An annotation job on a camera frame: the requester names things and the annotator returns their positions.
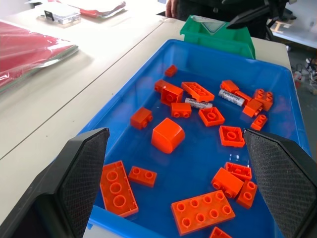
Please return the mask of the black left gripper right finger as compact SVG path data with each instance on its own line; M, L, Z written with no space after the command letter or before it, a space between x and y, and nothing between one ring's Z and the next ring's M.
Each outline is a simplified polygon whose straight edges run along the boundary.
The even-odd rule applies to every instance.
M317 236L317 164L295 141L245 129L258 188L286 238Z

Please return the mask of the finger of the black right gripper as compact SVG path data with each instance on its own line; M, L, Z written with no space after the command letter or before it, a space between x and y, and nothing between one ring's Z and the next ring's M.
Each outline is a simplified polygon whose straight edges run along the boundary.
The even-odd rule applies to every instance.
M261 20L267 20L267 14L259 14L259 13L246 13L239 14L234 17L226 26L227 29L241 29L243 27L247 27L252 25L253 23L258 23Z
M233 20L253 20L258 17L267 16L271 13L271 7L269 5L263 5L256 9L251 9L237 15Z

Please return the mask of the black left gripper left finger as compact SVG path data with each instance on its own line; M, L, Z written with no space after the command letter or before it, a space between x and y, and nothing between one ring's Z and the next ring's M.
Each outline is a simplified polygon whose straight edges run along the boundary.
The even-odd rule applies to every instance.
M0 226L2 238L81 238L99 191L108 128L68 140Z

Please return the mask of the bystander bare hand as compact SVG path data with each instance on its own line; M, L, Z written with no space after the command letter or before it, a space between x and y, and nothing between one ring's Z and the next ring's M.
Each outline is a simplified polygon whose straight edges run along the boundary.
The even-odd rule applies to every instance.
M167 0L165 5L165 16L177 18L177 7L179 0Z

